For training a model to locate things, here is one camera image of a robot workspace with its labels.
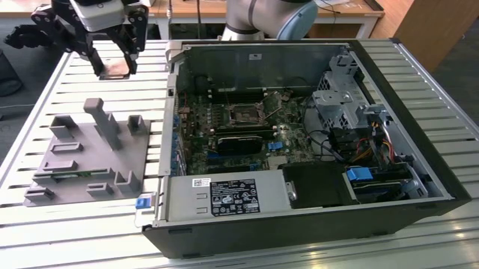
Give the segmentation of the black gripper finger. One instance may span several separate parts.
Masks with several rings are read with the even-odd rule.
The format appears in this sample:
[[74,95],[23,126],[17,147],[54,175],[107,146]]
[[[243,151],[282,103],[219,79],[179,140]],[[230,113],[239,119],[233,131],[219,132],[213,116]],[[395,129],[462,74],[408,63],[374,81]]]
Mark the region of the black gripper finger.
[[131,26],[121,24],[111,30],[111,39],[125,54],[129,67],[129,74],[137,74],[137,59],[145,51],[149,31],[149,7],[143,4],[130,4],[126,6],[127,21]]
[[33,13],[33,21],[65,52],[77,52],[90,61],[94,73],[101,77],[105,70],[102,58],[73,5],[39,6]]

